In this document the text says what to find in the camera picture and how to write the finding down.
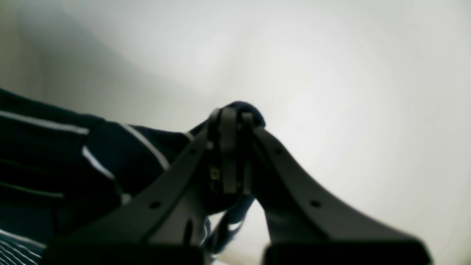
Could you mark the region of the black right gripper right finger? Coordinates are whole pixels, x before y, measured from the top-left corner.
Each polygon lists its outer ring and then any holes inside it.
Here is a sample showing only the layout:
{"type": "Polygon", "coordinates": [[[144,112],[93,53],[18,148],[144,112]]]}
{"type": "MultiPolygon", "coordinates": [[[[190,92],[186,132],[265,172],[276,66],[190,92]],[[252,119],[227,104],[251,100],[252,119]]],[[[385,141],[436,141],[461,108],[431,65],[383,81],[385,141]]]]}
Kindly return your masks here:
{"type": "Polygon", "coordinates": [[[430,265],[421,240],[344,203],[249,112],[241,114],[242,192],[264,209],[264,265],[430,265]]]}

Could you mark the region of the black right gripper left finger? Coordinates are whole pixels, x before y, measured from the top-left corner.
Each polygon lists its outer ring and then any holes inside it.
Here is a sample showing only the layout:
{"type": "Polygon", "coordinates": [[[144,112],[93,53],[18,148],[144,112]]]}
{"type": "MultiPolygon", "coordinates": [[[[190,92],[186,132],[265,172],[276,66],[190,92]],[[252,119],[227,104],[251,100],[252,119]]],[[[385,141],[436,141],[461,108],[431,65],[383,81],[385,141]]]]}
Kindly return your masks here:
{"type": "Polygon", "coordinates": [[[237,111],[215,110],[170,169],[127,205],[51,243],[43,265],[211,265],[205,220],[238,200],[237,111]]]}

